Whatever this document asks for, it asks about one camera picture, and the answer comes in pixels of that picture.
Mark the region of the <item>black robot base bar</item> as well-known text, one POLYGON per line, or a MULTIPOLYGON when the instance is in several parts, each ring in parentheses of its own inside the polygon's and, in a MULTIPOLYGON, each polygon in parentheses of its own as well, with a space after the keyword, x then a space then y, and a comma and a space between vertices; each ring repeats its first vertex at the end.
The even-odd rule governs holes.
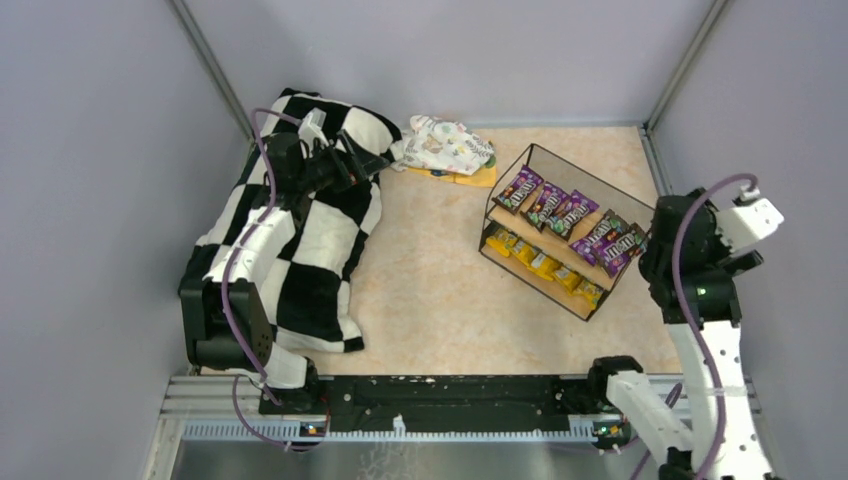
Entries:
POLYGON ((414 432, 566 431, 579 419, 621 418, 574 375, 339 375, 275 395, 260 414, 316 415, 344 432, 387 430, 397 416, 414 432))

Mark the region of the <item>brown M&M bag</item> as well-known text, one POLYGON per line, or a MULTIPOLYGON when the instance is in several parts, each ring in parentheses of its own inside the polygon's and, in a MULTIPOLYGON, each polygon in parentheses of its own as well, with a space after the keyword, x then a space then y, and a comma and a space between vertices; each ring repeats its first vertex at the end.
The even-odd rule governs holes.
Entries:
POLYGON ((577 224, 598 208, 596 201, 574 190, 565 203, 546 220, 545 225, 561 239, 568 240, 577 224))

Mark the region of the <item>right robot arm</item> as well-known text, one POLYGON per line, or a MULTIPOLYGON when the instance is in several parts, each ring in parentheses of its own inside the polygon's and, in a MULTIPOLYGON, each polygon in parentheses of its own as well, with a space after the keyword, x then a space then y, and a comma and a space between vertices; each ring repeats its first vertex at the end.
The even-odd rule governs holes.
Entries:
POLYGON ((638 263, 683 369, 684 423, 630 356, 593 361, 592 394, 620 411, 658 463, 661 479, 774 479, 741 365, 735 279, 762 264, 754 245, 784 218, 758 190, 720 210, 700 188, 658 199, 638 263))

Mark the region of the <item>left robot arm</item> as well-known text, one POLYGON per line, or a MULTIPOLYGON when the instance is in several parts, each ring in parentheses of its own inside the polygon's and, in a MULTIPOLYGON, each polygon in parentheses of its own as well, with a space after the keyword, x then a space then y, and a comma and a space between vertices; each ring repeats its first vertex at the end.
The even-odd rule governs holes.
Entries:
POLYGON ((186 355, 195 367, 248 377, 273 403, 311 403, 315 365, 280 333, 354 342, 340 304, 392 159, 343 129, 332 139, 273 134, 249 160, 178 286, 186 355))

